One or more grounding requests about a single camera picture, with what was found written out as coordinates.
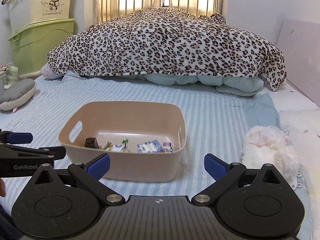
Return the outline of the beige plastic storage basket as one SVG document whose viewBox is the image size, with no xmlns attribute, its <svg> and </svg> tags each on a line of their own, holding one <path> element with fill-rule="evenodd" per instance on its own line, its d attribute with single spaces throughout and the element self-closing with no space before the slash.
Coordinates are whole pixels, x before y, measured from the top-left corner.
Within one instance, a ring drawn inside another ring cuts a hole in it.
<svg viewBox="0 0 320 240">
<path fill-rule="evenodd" d="M 99 148 L 84 146 L 96 138 Z M 102 150 L 108 142 L 129 141 L 130 152 Z M 172 152 L 139 153 L 137 145 L 158 140 L 170 142 Z M 167 182 L 178 173 L 186 145 L 185 120 L 180 107 L 170 103 L 97 101 L 83 105 L 62 128 L 59 142 L 71 162 L 87 163 L 102 153 L 111 159 L 106 179 L 134 182 Z"/>
</svg>

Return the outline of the green plastic storage box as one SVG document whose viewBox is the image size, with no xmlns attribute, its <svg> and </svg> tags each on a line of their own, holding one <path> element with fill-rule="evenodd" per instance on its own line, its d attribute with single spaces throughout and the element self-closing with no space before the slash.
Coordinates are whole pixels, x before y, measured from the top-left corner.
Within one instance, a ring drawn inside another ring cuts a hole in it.
<svg viewBox="0 0 320 240">
<path fill-rule="evenodd" d="M 18 74 L 32 76 L 47 62 L 47 53 L 73 35 L 73 18 L 30 24 L 9 38 L 12 61 Z"/>
</svg>

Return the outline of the dark brown small box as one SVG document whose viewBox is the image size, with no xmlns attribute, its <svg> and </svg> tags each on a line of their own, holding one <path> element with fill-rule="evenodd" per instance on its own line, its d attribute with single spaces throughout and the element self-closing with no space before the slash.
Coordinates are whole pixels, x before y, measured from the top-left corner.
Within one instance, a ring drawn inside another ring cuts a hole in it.
<svg viewBox="0 0 320 240">
<path fill-rule="evenodd" d="M 86 138 L 84 146 L 87 148 L 99 148 L 96 138 Z"/>
</svg>

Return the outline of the metal keys with charm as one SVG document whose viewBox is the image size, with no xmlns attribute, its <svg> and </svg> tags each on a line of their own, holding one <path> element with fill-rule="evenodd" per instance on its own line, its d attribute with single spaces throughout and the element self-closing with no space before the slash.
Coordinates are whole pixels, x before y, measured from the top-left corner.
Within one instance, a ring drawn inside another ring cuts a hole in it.
<svg viewBox="0 0 320 240">
<path fill-rule="evenodd" d="M 111 142 L 108 142 L 108 143 L 107 143 L 104 147 L 102 147 L 101 149 L 108 151 L 112 146 L 113 146 L 112 143 L 111 143 Z"/>
</svg>

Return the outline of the small colourful snack packet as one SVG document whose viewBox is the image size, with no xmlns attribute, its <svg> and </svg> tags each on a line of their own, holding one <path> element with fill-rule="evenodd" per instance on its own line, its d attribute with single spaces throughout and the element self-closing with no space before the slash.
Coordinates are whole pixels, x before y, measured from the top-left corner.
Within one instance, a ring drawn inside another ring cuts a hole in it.
<svg viewBox="0 0 320 240">
<path fill-rule="evenodd" d="M 163 152 L 172 152 L 172 145 L 170 142 L 163 142 Z"/>
</svg>

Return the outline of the green dried herb packet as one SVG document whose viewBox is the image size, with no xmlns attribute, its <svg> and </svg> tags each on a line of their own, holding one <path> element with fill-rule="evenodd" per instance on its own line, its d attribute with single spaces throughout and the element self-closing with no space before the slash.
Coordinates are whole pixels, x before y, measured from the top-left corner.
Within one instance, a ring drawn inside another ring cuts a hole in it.
<svg viewBox="0 0 320 240">
<path fill-rule="evenodd" d="M 129 148 L 128 148 L 128 143 L 129 141 L 127 139 L 124 139 L 122 141 L 122 149 L 121 149 L 121 152 L 130 152 Z"/>
</svg>

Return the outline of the floral candy packet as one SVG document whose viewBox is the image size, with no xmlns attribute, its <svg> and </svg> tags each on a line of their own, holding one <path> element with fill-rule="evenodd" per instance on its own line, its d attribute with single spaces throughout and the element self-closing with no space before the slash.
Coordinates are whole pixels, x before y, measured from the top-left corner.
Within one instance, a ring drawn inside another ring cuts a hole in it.
<svg viewBox="0 0 320 240">
<path fill-rule="evenodd" d="M 113 145 L 110 148 L 110 151 L 112 152 L 130 152 L 129 148 L 127 147 L 126 144 L 121 144 L 121 145 Z"/>
</svg>

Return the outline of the blue striped bed sheet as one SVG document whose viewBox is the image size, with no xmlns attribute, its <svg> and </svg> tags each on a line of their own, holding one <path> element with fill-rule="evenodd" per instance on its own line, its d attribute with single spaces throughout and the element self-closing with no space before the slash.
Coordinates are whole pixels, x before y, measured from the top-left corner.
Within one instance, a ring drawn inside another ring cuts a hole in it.
<svg viewBox="0 0 320 240">
<path fill-rule="evenodd" d="M 103 179 L 123 196 L 189 196 L 209 186 L 213 179 L 204 170 L 207 153 L 227 162 L 241 159 L 245 134 L 255 125 L 279 126 L 272 98 L 242 98 L 221 94 L 201 84 L 160 86 L 146 81 L 81 78 L 68 73 L 61 79 L 36 80 L 36 95 L 14 114 L 1 114 L 1 128 L 30 132 L 32 147 L 54 146 L 68 119 L 83 105 L 96 101 L 150 101 L 178 106 L 184 116 L 187 143 L 178 173 L 165 183 L 138 183 Z"/>
</svg>

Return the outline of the light green quilted comforter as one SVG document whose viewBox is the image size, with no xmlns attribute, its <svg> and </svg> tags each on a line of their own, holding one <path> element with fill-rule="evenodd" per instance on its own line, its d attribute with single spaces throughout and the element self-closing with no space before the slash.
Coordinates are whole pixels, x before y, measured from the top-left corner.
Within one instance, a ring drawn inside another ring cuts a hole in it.
<svg viewBox="0 0 320 240">
<path fill-rule="evenodd" d="M 218 93 L 242 97 L 255 96 L 263 90 L 264 81 L 259 77 L 176 76 L 167 74 L 125 75 L 121 79 L 142 80 L 161 86 L 191 85 L 197 82 L 215 87 Z M 280 128 L 280 117 L 270 96 L 262 95 L 246 108 L 250 126 L 275 126 Z"/>
</svg>

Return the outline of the grey and cream cushion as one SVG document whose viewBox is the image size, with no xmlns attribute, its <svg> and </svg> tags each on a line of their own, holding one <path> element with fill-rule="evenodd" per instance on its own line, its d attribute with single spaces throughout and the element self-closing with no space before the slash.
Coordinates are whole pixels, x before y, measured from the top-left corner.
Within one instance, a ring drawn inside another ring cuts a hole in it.
<svg viewBox="0 0 320 240">
<path fill-rule="evenodd" d="M 33 79 L 23 79 L 1 92 L 1 111 L 12 111 L 25 105 L 35 94 Z"/>
</svg>

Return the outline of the folded green paper bag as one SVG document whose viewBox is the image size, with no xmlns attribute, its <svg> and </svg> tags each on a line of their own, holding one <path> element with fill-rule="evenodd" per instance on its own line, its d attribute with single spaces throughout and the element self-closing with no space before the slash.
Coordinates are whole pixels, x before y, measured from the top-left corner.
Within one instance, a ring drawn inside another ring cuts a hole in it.
<svg viewBox="0 0 320 240">
<path fill-rule="evenodd" d="M 18 80 L 18 67 L 12 62 L 1 66 L 1 81 L 5 89 L 15 84 Z"/>
</svg>

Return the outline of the blue white patterned box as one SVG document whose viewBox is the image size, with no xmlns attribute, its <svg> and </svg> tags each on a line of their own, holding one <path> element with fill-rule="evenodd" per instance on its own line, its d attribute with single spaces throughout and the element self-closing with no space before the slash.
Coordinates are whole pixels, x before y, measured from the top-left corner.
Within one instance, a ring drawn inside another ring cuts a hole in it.
<svg viewBox="0 0 320 240">
<path fill-rule="evenodd" d="M 163 148 L 158 140 L 148 141 L 137 145 L 139 153 L 157 153 L 162 152 Z"/>
</svg>

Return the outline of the pale pink pillow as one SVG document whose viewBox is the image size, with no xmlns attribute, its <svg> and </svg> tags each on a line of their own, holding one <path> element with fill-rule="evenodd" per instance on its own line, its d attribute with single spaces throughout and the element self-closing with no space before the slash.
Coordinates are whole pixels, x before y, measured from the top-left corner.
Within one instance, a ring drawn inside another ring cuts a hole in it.
<svg viewBox="0 0 320 240">
<path fill-rule="evenodd" d="M 57 74 L 56 72 L 54 72 L 50 66 L 49 63 L 46 63 L 40 70 L 41 75 L 44 76 L 46 79 L 48 80 L 56 80 L 59 79 L 61 77 L 64 77 L 63 74 Z"/>
</svg>

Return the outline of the white fluffy plush toy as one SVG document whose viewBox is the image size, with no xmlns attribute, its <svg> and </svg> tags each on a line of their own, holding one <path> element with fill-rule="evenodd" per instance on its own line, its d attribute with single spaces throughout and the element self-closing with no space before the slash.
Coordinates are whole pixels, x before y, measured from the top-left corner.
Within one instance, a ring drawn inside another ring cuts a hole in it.
<svg viewBox="0 0 320 240">
<path fill-rule="evenodd" d="M 245 134 L 241 162 L 258 169 L 272 164 L 293 189 L 298 186 L 300 159 L 289 137 L 275 126 L 254 126 Z"/>
</svg>

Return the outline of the leopard print blanket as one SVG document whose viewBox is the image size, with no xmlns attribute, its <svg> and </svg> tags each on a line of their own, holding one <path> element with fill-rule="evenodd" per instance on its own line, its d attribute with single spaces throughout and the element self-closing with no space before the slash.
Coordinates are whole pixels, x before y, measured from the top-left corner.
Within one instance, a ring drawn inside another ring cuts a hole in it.
<svg viewBox="0 0 320 240">
<path fill-rule="evenodd" d="M 223 16 L 195 16 L 172 7 L 144 8 L 72 35 L 47 54 L 57 75 L 142 74 L 263 76 L 273 90 L 286 80 L 283 53 Z"/>
</svg>

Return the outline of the cream plastic storage box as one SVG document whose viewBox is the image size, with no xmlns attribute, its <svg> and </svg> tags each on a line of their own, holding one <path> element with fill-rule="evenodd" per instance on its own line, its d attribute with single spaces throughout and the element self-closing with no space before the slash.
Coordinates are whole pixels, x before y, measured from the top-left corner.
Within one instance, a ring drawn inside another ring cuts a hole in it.
<svg viewBox="0 0 320 240">
<path fill-rule="evenodd" d="M 51 20 L 69 18 L 71 0 L 2 0 L 8 6 L 11 32 L 24 27 Z"/>
</svg>

